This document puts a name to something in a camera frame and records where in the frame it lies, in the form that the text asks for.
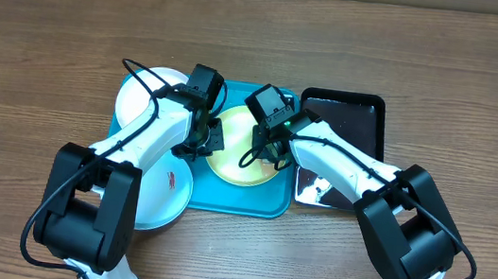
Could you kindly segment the yellow-green round plate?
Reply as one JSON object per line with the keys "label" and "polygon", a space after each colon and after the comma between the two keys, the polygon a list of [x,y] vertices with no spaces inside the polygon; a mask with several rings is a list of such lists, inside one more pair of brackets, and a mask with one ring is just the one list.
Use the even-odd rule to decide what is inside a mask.
{"label": "yellow-green round plate", "polygon": [[232,107],[218,117],[223,129],[224,148],[213,152],[206,160],[215,175],[225,182],[245,187],[273,179],[278,171],[272,163],[262,159],[244,168],[239,167],[241,157],[252,147],[253,127],[258,125],[248,107]]}

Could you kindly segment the white round plate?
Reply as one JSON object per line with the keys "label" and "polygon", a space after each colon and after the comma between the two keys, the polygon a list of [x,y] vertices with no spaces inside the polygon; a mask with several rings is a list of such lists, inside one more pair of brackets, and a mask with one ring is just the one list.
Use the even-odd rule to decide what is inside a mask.
{"label": "white round plate", "polygon": [[[182,72],[168,67],[151,67],[151,71],[163,78],[169,85],[185,84],[189,80]],[[121,86],[115,100],[114,113],[119,127],[125,127],[143,113],[147,109],[149,100],[149,92],[134,76],[129,76],[129,79]]]}

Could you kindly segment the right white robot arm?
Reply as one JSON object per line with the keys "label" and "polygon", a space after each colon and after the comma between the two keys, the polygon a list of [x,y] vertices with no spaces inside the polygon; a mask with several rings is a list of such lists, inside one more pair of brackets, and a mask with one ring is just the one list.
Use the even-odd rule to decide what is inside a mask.
{"label": "right white robot arm", "polygon": [[353,204],[373,267],[382,279],[443,279],[462,250],[459,232],[424,168],[389,166],[336,134],[311,111],[248,105],[272,147],[315,172]]}

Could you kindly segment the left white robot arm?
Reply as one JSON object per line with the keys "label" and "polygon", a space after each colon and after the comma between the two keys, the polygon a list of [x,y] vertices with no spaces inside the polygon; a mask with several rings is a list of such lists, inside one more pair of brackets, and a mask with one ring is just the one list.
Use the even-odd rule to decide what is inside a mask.
{"label": "left white robot arm", "polygon": [[191,84],[151,87],[144,109],[109,138],[60,148],[38,206],[21,235],[21,253],[32,265],[30,237],[60,259],[54,268],[79,279],[138,279],[126,258],[144,174],[174,148],[198,156],[212,140],[218,89]]}

